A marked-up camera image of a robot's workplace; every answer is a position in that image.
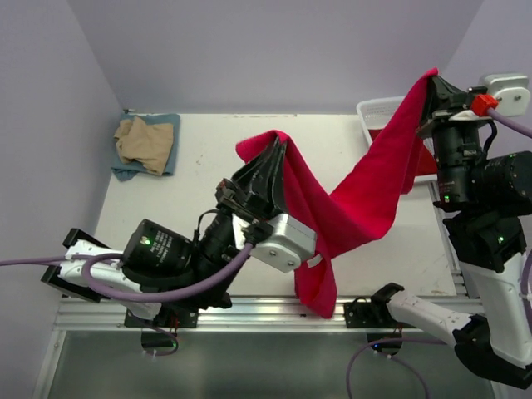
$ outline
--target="white table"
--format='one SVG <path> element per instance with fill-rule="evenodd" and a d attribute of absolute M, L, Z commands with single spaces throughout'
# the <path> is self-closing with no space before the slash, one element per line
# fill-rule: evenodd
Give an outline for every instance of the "white table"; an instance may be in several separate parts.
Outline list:
<path fill-rule="evenodd" d="M 329 192 L 367 151 L 358 118 L 353 115 L 181 117 L 174 176 L 137 175 L 123 183 L 111 178 L 96 229 L 102 242 L 123 249 L 142 219 L 191 237 L 198 216 L 216 204 L 216 185 L 243 164 L 234 145 L 264 131 L 278 129 L 291 135 Z M 204 225 L 210 220 L 205 217 Z M 403 284 L 419 295 L 456 295 L 426 185 L 417 185 L 401 197 L 395 224 L 386 237 L 334 259 L 333 266 L 339 295 L 371 294 L 389 282 Z M 293 276 L 250 259 L 229 292 L 293 296 Z"/>

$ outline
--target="beige cloth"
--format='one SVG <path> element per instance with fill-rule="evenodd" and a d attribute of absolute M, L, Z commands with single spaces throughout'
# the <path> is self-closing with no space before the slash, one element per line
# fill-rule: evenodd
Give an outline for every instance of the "beige cloth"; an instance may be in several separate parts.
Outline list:
<path fill-rule="evenodd" d="M 161 176 L 174 144 L 174 125 L 147 125 L 135 116 L 133 121 L 120 122 L 115 139 L 116 150 L 123 163 L 138 160 L 148 172 Z"/>

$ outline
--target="pink cloth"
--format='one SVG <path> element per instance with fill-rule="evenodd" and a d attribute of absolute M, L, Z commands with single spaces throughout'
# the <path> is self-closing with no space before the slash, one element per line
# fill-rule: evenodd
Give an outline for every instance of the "pink cloth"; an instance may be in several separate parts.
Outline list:
<path fill-rule="evenodd" d="M 396 217 L 399 196 L 413 186 L 423 146 L 416 137 L 431 69 L 410 89 L 369 151 L 329 195 L 314 178 L 292 139 L 268 131 L 237 144 L 251 161 L 276 136 L 288 142 L 283 165 L 288 212 L 318 234 L 316 253 L 323 259 L 295 271 L 295 292 L 302 304 L 324 318 L 333 315 L 337 290 L 331 260 L 360 245 L 382 238 Z M 334 160 L 323 160 L 334 168 Z"/>

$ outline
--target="cable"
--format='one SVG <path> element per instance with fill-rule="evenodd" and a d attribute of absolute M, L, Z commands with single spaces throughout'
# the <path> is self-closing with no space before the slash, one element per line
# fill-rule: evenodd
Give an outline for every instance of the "cable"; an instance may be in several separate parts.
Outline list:
<path fill-rule="evenodd" d="M 484 142 L 484 148 L 482 149 L 482 152 L 484 152 L 484 157 L 488 156 L 488 151 L 490 150 L 493 140 L 495 140 L 498 132 L 497 125 L 493 121 L 488 121 L 488 125 L 491 127 L 491 135 Z"/>
<path fill-rule="evenodd" d="M 349 399 L 353 399 L 352 391 L 351 391 L 351 369 L 352 365 L 357 360 L 357 358 L 361 355 L 362 352 L 364 352 L 369 347 L 373 347 L 373 345 L 379 344 L 379 343 L 394 343 L 394 342 L 413 342 L 413 343 L 425 343 L 429 345 L 445 345 L 442 341 L 439 341 L 437 339 L 423 339 L 423 338 L 408 338 L 408 337 L 402 337 L 402 338 L 385 338 L 385 339 L 379 339 L 378 341 L 373 341 L 370 343 L 367 343 L 360 349 L 358 349 L 349 360 L 349 363 L 347 365 L 347 371 L 346 371 L 346 388 L 347 388 L 347 395 L 349 396 Z M 431 397 L 431 394 L 429 393 L 428 385 L 426 384 L 425 380 L 421 376 L 421 374 L 416 371 L 412 366 L 410 366 L 408 363 L 404 362 L 400 359 L 395 359 L 392 357 L 392 360 L 395 362 L 398 362 L 411 370 L 416 377 L 420 380 L 421 384 L 423 385 L 423 390 L 425 391 L 425 398 L 429 399 Z"/>
<path fill-rule="evenodd" d="M 94 255 L 72 255 L 73 260 L 87 260 L 93 258 Z M 11 259 L 0 261 L 1 266 L 15 266 L 18 264 L 34 264 L 37 266 L 60 266 L 61 262 L 65 262 L 67 258 L 62 256 L 51 256 L 48 258 L 28 258 L 28 259 Z"/>
<path fill-rule="evenodd" d="M 528 299 L 530 294 L 530 271 L 532 270 L 532 251 L 529 252 L 525 260 L 525 266 L 523 267 L 523 273 L 521 274 L 521 295 L 523 296 L 523 306 L 525 307 L 526 320 L 529 324 L 530 332 L 532 333 L 532 303 Z"/>
<path fill-rule="evenodd" d="M 200 231 L 201 229 L 201 221 L 203 220 L 204 216 L 206 216 L 207 214 L 219 214 L 219 210 L 217 209 L 211 209 L 211 210 L 208 210 L 207 212 L 204 212 L 203 214 L 201 214 L 198 218 L 198 231 Z"/>
<path fill-rule="evenodd" d="M 196 228 L 196 230 L 194 230 L 194 237 L 192 238 L 192 242 L 193 242 L 194 247 L 196 247 L 198 245 L 198 243 L 200 242 L 201 221 L 203 220 L 204 216 L 206 216 L 207 214 L 218 214 L 218 213 L 219 213 L 219 210 L 211 209 L 211 210 L 208 210 L 208 211 L 204 212 L 203 214 L 201 214 L 199 216 L 199 218 L 198 218 L 198 227 Z"/>
<path fill-rule="evenodd" d="M 489 108 L 487 111 L 488 115 L 491 116 L 494 120 L 502 123 L 504 126 L 509 127 L 513 131 L 517 131 L 521 135 L 526 135 L 532 139 L 532 129 L 529 127 L 521 125 L 519 122 L 516 122 L 510 119 L 508 116 L 501 115 L 493 108 Z"/>
<path fill-rule="evenodd" d="M 177 349 L 180 345 L 179 341 L 177 340 L 177 337 L 172 334 L 171 332 L 167 332 L 165 330 L 163 330 L 162 328 L 158 328 L 156 326 L 151 326 L 150 324 L 148 324 L 146 322 L 146 320 L 142 319 L 142 318 L 138 318 L 137 316 L 135 316 L 131 311 L 128 311 L 129 315 L 134 318 L 137 322 L 139 322 L 140 324 L 142 324 L 144 327 L 146 328 L 149 328 L 153 331 L 156 331 L 158 333 L 161 333 L 161 334 L 164 334 L 166 335 L 169 339 L 172 340 L 173 344 L 174 344 L 174 347 L 172 349 L 170 349 L 169 351 L 164 351 L 164 352 L 157 352 L 156 349 L 154 349 L 153 351 L 149 352 L 149 351 L 146 351 L 146 353 L 148 353 L 149 355 L 151 356 L 155 356 L 155 357 L 160 357 L 160 356 L 169 356 L 169 355 L 173 355 L 174 353 L 177 352 Z"/>
<path fill-rule="evenodd" d="M 91 276 L 92 266 L 103 260 L 117 259 L 117 257 L 120 256 L 118 254 L 101 254 L 88 259 L 81 269 L 81 276 L 83 276 L 92 291 L 111 299 L 140 303 L 174 302 L 184 298 L 193 297 L 198 293 L 207 291 L 213 286 L 224 281 L 231 274 L 236 273 L 248 258 L 253 247 L 254 246 L 251 243 L 247 243 L 244 248 L 227 265 L 225 265 L 225 267 L 205 280 L 201 280 L 198 283 L 192 284 L 188 287 L 173 291 L 165 291 L 163 293 L 126 293 L 112 287 L 108 287 L 104 283 L 101 283 Z"/>
<path fill-rule="evenodd" d="M 64 260 L 65 260 L 64 256 L 52 256 L 50 258 L 12 259 L 12 260 L 1 261 L 0 266 L 14 266 L 16 264 L 48 265 L 48 264 L 54 264 L 55 262 L 62 262 Z"/>

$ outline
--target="lavender wall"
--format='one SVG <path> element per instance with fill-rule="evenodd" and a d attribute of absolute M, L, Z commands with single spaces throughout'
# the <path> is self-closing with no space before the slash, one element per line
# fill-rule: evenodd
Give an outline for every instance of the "lavender wall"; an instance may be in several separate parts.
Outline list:
<path fill-rule="evenodd" d="M 446 79 L 459 87 L 474 86 L 481 75 L 497 71 L 519 71 L 532 76 L 532 2 L 530 0 L 485 0 L 464 40 L 444 70 Z M 532 126 L 532 106 L 519 118 Z M 532 150 L 532 140 L 500 128 L 492 155 Z M 529 245 L 532 244 L 532 217 L 522 218 Z M 513 399 L 532 397 L 532 388 L 523 392 L 507 388 Z"/>
<path fill-rule="evenodd" d="M 0 0 L 0 259 L 61 254 L 93 230 L 120 107 L 68 4 Z M 0 271 L 0 396 L 31 396 L 59 295 L 43 268 Z"/>
<path fill-rule="evenodd" d="M 451 59 L 482 0 L 69 0 L 124 107 L 346 112 Z"/>

